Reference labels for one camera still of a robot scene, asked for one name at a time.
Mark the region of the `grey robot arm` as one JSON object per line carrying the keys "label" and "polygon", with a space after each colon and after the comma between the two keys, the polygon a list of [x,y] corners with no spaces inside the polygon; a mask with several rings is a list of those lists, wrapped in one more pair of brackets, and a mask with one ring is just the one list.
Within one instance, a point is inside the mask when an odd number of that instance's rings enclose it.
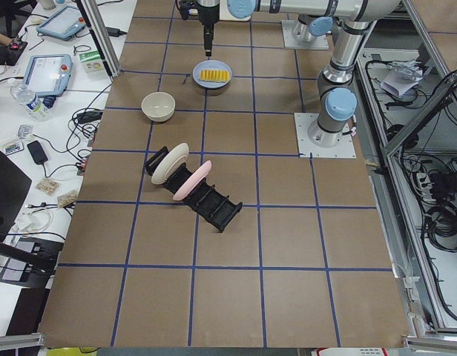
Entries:
{"label": "grey robot arm", "polygon": [[358,100],[349,89],[360,49],[369,38],[372,24],[390,14],[398,1],[304,1],[303,15],[338,17],[343,20],[329,64],[318,78],[322,109],[309,129],[314,142],[335,145],[344,125],[355,113]]}
{"label": "grey robot arm", "polygon": [[[218,1],[176,1],[181,18],[188,19],[195,9],[203,25],[203,47],[207,57],[212,56],[214,25],[220,20]],[[250,17],[253,12],[297,13],[299,30],[296,39],[304,40],[308,35],[319,37],[332,28],[336,16],[358,20],[365,12],[365,1],[228,1],[229,13],[237,18]]]}

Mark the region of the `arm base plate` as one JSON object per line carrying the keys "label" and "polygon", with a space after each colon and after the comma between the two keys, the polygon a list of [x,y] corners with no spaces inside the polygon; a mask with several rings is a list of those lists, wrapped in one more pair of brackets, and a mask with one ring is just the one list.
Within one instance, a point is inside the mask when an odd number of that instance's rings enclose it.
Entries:
{"label": "arm base plate", "polygon": [[298,24],[297,20],[283,20],[284,47],[301,50],[328,50],[329,43],[326,34],[313,36],[307,26]]}
{"label": "arm base plate", "polygon": [[295,113],[300,158],[355,159],[355,148],[347,124],[338,133],[327,133],[318,125],[317,113]]}

